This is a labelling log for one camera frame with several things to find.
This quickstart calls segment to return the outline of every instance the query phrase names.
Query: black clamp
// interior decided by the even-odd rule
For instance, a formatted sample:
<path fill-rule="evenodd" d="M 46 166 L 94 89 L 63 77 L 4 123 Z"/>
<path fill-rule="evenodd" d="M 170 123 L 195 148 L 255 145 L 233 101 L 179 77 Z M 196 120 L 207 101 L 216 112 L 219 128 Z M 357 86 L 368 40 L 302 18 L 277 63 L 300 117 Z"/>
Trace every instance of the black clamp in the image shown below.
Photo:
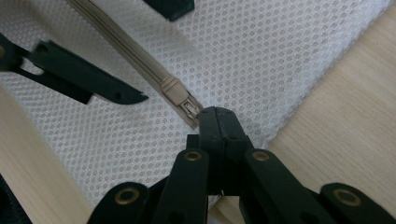
<path fill-rule="evenodd" d="M 43 73 L 34 75 L 23 70 L 24 59 L 42 69 Z M 30 78 L 83 104 L 87 104 L 94 94 L 120 105 L 148 99 L 141 91 L 51 41 L 41 41 L 29 52 L 0 34 L 0 72 L 4 71 Z"/>
<path fill-rule="evenodd" d="M 240 196 L 246 223 L 395 223 L 364 193 L 345 184 L 320 194 L 303 187 L 270 151 L 256 149 L 235 113 L 209 107 L 200 134 L 188 135 L 168 177 L 151 188 L 123 183 L 109 191 L 88 223 L 206 223 L 207 195 Z"/>

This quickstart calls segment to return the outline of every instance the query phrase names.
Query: light wood table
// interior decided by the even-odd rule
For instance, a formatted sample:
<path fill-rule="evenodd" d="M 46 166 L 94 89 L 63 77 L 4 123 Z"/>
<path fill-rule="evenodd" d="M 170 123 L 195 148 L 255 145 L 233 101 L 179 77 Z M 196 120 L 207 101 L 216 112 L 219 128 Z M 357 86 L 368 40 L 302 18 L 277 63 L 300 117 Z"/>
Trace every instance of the light wood table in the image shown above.
<path fill-rule="evenodd" d="M 329 70 L 268 149 L 316 192 L 340 182 L 396 217 L 396 5 Z M 238 198 L 211 209 L 243 223 Z"/>
<path fill-rule="evenodd" d="M 396 216 L 396 6 L 355 43 L 268 147 L 306 187 L 361 189 Z M 85 223 L 92 211 L 21 108 L 0 89 L 0 173 L 34 223 Z M 211 209 L 243 223 L 236 198 Z"/>

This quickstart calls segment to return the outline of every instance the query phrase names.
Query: metal grommet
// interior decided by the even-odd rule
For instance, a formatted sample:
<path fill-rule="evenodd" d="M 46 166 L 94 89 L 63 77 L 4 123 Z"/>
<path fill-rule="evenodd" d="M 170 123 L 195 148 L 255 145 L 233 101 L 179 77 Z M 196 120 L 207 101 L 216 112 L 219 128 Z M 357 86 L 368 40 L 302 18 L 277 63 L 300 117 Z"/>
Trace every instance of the metal grommet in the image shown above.
<path fill-rule="evenodd" d="M 139 197 L 139 190 L 136 188 L 126 188 L 122 189 L 116 194 L 116 203 L 120 205 L 125 205 L 128 203 L 133 203 Z"/>
<path fill-rule="evenodd" d="M 347 189 L 335 189 L 332 191 L 332 194 L 339 202 L 346 205 L 354 207 L 361 205 L 361 199 L 358 195 Z"/>
<path fill-rule="evenodd" d="M 270 159 L 270 156 L 267 153 L 261 151 L 253 152 L 252 156 L 256 161 L 268 161 Z"/>
<path fill-rule="evenodd" d="M 198 161 L 202 158 L 201 153 L 199 152 L 188 152 L 186 153 L 186 155 L 184 155 L 184 159 L 188 160 L 188 161 Z"/>
<path fill-rule="evenodd" d="M 4 49 L 3 46 L 0 45 L 0 59 L 4 58 L 6 55 L 6 50 Z"/>

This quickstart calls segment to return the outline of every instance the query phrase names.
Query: white mesh fabric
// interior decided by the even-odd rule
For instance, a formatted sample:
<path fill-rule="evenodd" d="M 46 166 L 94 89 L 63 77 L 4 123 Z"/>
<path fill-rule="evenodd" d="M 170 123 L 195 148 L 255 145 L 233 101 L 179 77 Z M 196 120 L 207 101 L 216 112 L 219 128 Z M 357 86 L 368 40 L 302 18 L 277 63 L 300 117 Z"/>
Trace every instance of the white mesh fabric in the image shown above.
<path fill-rule="evenodd" d="M 266 147 L 391 0 L 195 0 L 174 23 L 140 0 L 91 2 L 204 107 L 233 110 L 254 146 Z"/>
<path fill-rule="evenodd" d="M 196 1 L 196 9 L 175 23 L 141 0 L 93 2 L 203 106 L 235 111 L 259 147 L 390 0 Z M 168 174 L 194 131 L 70 6 L 4 1 L 0 32 L 27 49 L 52 39 L 150 97 L 139 105 L 96 98 L 82 105 L 24 77 L 1 74 L 1 85 L 91 204 L 117 183 L 151 185 Z"/>
<path fill-rule="evenodd" d="M 1 85 L 92 205 L 121 182 L 150 186 L 169 174 L 187 134 L 195 131 L 66 2 L 4 1 L 0 32 L 26 49 L 51 39 L 150 97 L 138 105 L 98 98 L 83 105 L 25 77 L 1 73 Z"/>

